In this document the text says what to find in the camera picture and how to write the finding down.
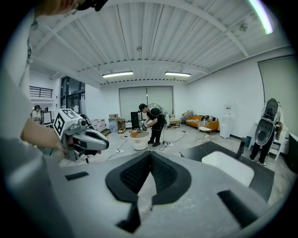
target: person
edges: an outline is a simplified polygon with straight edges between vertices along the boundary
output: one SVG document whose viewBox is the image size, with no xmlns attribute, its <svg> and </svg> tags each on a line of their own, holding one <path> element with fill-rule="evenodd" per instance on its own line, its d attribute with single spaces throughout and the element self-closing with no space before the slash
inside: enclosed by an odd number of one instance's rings
<svg viewBox="0 0 298 238">
<path fill-rule="evenodd" d="M 28 38 L 35 18 L 67 13 L 78 7 L 77 2 L 78 0 L 41 0 L 13 33 L 0 65 L 0 110 L 7 112 L 5 116 L 1 116 L 0 136 L 3 139 L 20 138 L 32 145 L 63 150 L 53 129 L 38 125 L 28 117 L 31 111 L 29 66 L 32 62 Z M 14 118 L 14 126 L 8 128 L 11 118 Z"/>
<path fill-rule="evenodd" d="M 281 125 L 281 127 L 279 128 L 282 128 L 282 124 L 284 122 L 284 117 L 283 117 L 283 111 L 281 109 L 281 105 L 280 103 L 278 102 L 278 121 L 277 123 L 274 125 L 274 130 L 272 132 L 272 135 L 270 136 L 270 139 L 268 140 L 268 142 L 262 146 L 262 149 L 261 149 L 261 154 L 260 154 L 260 158 L 258 160 L 258 164 L 260 164 L 261 166 L 266 166 L 267 164 L 265 163 L 265 158 L 267 156 L 267 154 L 269 153 L 269 150 L 271 148 L 271 145 L 274 141 L 274 138 L 276 136 L 275 134 L 275 130 L 276 130 L 276 126 L 277 125 Z M 260 145 L 258 145 L 256 142 L 255 144 L 253 145 L 253 148 L 252 148 L 252 152 L 250 154 L 250 160 L 251 161 L 254 161 L 255 157 L 257 156 L 257 153 L 259 152 L 259 149 L 260 149 Z"/>
<path fill-rule="evenodd" d="M 37 124 L 40 124 L 41 123 L 41 116 L 40 116 L 40 113 L 39 113 L 40 110 L 41 110 L 40 106 L 39 105 L 36 105 L 34 107 L 34 110 L 32 112 L 32 115 L 31 115 L 32 120 L 35 121 Z"/>
<path fill-rule="evenodd" d="M 152 120 L 152 122 L 147 125 L 147 127 L 152 127 L 151 138 L 148 141 L 148 144 L 153 144 L 153 147 L 159 146 L 159 139 L 164 125 L 164 116 L 162 115 L 162 112 L 158 108 L 150 108 L 144 103 L 139 105 L 139 110 L 142 113 L 147 114 L 146 123 Z"/>
</svg>

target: fluorescent light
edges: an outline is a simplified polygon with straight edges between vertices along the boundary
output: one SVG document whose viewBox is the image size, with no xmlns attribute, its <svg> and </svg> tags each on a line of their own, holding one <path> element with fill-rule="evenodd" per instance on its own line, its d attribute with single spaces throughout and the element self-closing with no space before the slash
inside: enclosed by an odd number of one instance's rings
<svg viewBox="0 0 298 238">
<path fill-rule="evenodd" d="M 132 75 L 134 72 L 132 71 L 126 71 L 126 72 L 118 72 L 118 73 L 108 73 L 108 74 L 103 74 L 103 78 L 109 78 L 109 77 L 116 77 L 116 76 L 123 76 L 123 75 Z"/>
<path fill-rule="evenodd" d="M 183 77 L 191 76 L 190 73 L 176 73 L 176 72 L 166 72 L 165 75 L 174 75 L 174 76 L 183 76 Z"/>
<path fill-rule="evenodd" d="M 248 1 L 251 3 L 252 7 L 257 12 L 257 15 L 259 16 L 259 19 L 261 20 L 262 25 L 265 29 L 265 33 L 267 35 L 271 34 L 273 32 L 272 25 L 261 1 L 260 0 L 248 0 Z"/>
</svg>

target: orange sofa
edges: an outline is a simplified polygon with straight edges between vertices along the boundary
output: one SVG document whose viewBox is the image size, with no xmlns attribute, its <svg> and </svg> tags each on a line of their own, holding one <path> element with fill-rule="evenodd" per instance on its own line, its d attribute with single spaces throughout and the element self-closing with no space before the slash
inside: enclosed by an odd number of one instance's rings
<svg viewBox="0 0 298 238">
<path fill-rule="evenodd" d="M 195 115 L 193 117 L 187 117 L 186 118 L 186 124 L 187 125 L 190 125 L 190 126 L 194 126 L 194 127 L 197 128 L 197 124 L 198 124 L 197 122 L 194 122 L 194 121 L 187 122 L 187 120 L 199 120 L 199 121 L 202 121 L 202 118 L 203 118 L 203 116 L 197 116 L 197 115 Z M 209 129 L 212 129 L 211 132 L 218 130 L 219 121 L 209 121 L 209 120 L 207 120 L 207 121 L 209 123 L 205 127 L 209 128 Z"/>
</svg>

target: black table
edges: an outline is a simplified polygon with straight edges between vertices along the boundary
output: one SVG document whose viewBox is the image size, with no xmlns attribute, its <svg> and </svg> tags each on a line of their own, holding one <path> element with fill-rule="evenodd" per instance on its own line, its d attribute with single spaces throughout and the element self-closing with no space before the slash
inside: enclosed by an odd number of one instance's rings
<svg viewBox="0 0 298 238">
<path fill-rule="evenodd" d="M 202 162 L 203 157 L 215 151 L 220 151 L 231 156 L 232 158 L 236 158 L 235 152 L 230 151 L 211 141 L 192 147 L 188 150 L 181 151 L 180 154 L 184 158 Z M 265 201 L 268 201 L 273 186 L 274 172 L 245 157 L 241 157 L 241 159 L 238 161 L 252 168 L 255 173 L 249 188 L 261 195 Z"/>
</svg>

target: black pants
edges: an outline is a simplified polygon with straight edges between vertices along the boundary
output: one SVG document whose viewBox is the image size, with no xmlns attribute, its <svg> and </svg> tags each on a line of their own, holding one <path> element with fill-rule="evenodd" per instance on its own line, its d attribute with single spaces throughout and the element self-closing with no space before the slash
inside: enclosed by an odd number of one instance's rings
<svg viewBox="0 0 298 238">
<path fill-rule="evenodd" d="M 154 139 L 155 139 L 155 143 L 158 143 L 161 134 L 162 134 L 162 129 L 159 130 L 159 131 L 154 131 L 154 130 L 152 130 L 152 134 L 151 134 L 151 138 L 150 138 L 150 140 L 151 140 L 151 141 L 154 141 Z"/>
<path fill-rule="evenodd" d="M 262 146 L 261 155 L 260 155 L 260 158 L 259 158 L 259 161 L 260 161 L 261 164 L 263 164 L 265 162 L 265 158 L 266 158 L 267 154 L 269 153 L 273 138 L 274 138 L 274 132 L 272 133 L 269 141 L 265 145 Z M 260 149 L 260 145 L 255 143 L 253 145 L 253 149 L 252 149 L 252 152 L 251 152 L 251 156 L 250 156 L 251 159 L 254 159 L 257 156 L 257 153 L 258 153 L 259 149 Z"/>
</svg>

